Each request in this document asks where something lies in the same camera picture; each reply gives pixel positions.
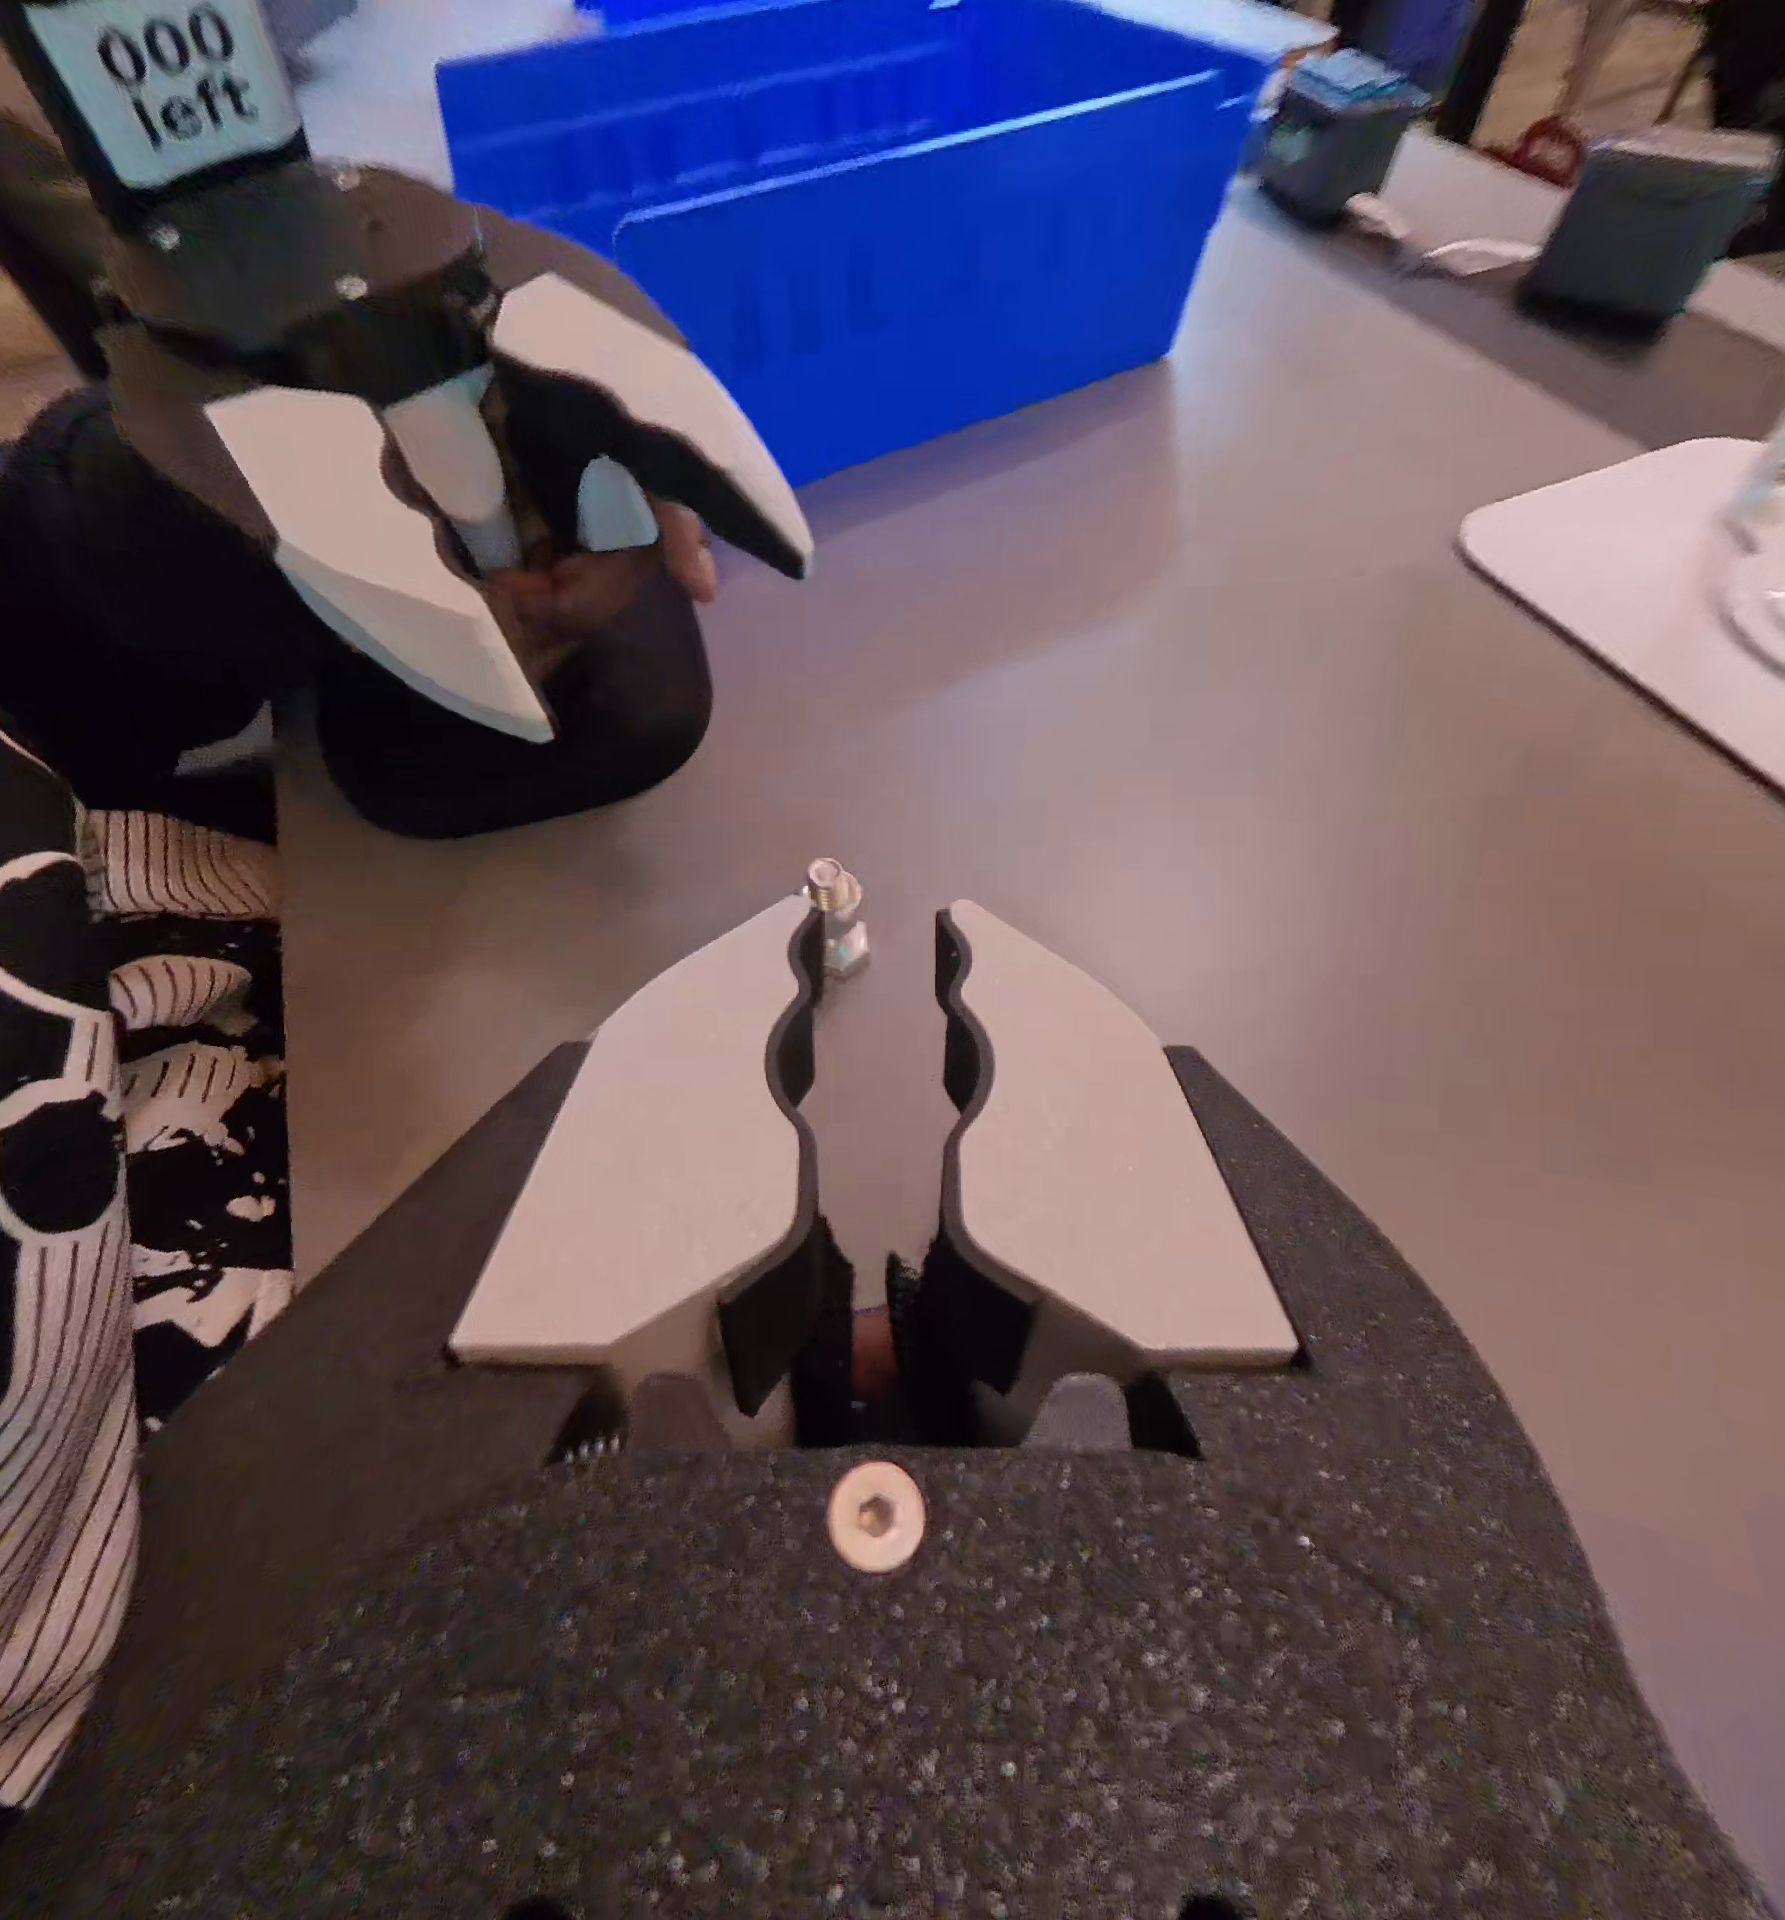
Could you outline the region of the large steel bolt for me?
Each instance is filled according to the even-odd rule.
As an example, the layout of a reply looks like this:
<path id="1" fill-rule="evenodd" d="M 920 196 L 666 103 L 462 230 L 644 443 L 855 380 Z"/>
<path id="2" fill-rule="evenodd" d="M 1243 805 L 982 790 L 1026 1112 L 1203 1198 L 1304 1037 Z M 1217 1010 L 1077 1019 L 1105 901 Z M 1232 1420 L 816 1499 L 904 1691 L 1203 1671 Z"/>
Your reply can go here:
<path id="1" fill-rule="evenodd" d="M 865 964 L 860 874 L 838 855 L 803 864 L 803 923 L 797 957 L 821 980 L 844 980 Z"/>

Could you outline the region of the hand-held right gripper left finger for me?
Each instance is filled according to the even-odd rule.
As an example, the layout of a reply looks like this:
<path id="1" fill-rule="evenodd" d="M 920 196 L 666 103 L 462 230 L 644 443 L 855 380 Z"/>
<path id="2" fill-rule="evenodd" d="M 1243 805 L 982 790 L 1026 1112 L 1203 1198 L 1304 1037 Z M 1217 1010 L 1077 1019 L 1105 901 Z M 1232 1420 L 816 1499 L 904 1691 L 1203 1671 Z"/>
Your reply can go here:
<path id="1" fill-rule="evenodd" d="M 829 919 L 775 897 L 582 1044 L 445 1336 L 462 1369 L 702 1386 L 706 1420 L 838 1420 L 838 1252 L 803 1124 Z"/>

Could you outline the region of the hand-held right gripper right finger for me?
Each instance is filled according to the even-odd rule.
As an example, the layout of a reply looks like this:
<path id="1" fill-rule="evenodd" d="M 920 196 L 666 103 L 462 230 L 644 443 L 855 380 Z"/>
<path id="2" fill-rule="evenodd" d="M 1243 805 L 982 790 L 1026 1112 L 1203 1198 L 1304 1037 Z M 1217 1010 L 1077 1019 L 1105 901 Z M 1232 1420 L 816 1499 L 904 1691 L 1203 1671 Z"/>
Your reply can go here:
<path id="1" fill-rule="evenodd" d="M 927 1290 L 975 1420 L 1032 1420 L 1062 1374 L 1284 1369 L 1289 1310 L 1145 1019 L 975 897 L 936 913 L 934 986 L 949 1134 Z"/>

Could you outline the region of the grey teal case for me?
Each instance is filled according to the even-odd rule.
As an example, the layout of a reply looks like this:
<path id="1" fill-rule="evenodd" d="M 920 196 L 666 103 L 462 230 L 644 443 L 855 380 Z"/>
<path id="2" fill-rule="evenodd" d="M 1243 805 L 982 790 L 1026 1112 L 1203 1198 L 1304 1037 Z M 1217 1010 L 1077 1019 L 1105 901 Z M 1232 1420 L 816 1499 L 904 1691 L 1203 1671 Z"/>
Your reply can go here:
<path id="1" fill-rule="evenodd" d="M 1600 137 L 1511 307 L 1560 325 L 1661 337 L 1688 314 L 1785 158 L 1774 134 L 1646 127 Z"/>

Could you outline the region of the person's left hand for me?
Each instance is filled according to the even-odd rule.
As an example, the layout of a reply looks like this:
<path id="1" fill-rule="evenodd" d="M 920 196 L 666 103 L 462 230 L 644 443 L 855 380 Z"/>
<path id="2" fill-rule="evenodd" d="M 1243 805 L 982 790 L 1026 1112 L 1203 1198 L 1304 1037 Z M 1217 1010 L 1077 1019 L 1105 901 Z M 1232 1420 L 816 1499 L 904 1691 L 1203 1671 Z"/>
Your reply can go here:
<path id="1" fill-rule="evenodd" d="M 655 499 L 657 543 L 637 551 L 537 551 L 519 567 L 487 567 L 479 588 L 512 661 L 547 683 L 582 638 L 623 621 L 644 584 L 680 584 L 685 606 L 714 606 L 706 525 L 680 499 Z"/>

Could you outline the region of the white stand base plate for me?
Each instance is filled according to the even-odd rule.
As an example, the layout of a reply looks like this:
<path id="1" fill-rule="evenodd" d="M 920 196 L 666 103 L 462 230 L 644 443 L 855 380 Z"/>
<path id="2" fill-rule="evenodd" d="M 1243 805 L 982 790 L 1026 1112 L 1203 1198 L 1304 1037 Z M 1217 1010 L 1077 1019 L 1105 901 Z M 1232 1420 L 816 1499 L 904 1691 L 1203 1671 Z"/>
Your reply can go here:
<path id="1" fill-rule="evenodd" d="M 1472 511 L 1456 558 L 1785 802 L 1785 412 Z"/>

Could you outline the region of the dark charger case with batteries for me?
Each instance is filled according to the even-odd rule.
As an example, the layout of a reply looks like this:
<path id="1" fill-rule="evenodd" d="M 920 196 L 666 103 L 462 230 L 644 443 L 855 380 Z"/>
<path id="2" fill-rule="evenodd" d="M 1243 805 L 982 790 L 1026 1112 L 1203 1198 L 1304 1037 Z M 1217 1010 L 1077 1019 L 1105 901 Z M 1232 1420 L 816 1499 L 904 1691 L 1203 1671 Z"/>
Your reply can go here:
<path id="1" fill-rule="evenodd" d="M 1385 196 L 1405 134 L 1428 111 L 1405 70 L 1325 47 L 1304 54 L 1254 145 L 1254 191 L 1284 214 L 1333 230 L 1357 196 Z"/>

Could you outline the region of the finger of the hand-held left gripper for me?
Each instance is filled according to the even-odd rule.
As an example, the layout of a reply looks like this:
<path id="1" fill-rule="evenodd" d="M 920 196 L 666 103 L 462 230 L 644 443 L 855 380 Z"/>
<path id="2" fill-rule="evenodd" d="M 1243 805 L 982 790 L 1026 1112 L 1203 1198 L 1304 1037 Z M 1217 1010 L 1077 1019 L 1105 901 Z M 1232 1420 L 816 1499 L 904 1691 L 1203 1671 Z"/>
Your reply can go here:
<path id="1" fill-rule="evenodd" d="M 568 281 L 530 281 L 494 314 L 494 375 L 537 511 L 568 511 L 582 467 L 613 459 L 775 579 L 816 579 L 784 467 L 697 350 Z"/>
<path id="2" fill-rule="evenodd" d="M 208 402 L 208 432 L 248 482 L 276 567 L 351 656 L 423 700 L 547 743 L 559 722 L 510 646 L 487 588 L 439 551 L 423 511 L 381 482 L 390 432 L 341 388 L 245 388 Z"/>

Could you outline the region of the person's left forearm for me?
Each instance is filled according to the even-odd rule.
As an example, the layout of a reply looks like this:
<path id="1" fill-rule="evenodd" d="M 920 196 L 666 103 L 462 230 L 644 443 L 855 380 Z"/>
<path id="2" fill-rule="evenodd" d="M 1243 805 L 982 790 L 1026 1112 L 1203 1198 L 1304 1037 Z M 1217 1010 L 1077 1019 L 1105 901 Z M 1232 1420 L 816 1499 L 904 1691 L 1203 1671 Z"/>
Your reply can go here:
<path id="1" fill-rule="evenodd" d="M 276 842 L 262 766 L 182 755 L 248 733 L 325 646 L 284 567 L 121 440 L 104 380 L 0 443 L 0 722 L 82 805 Z"/>

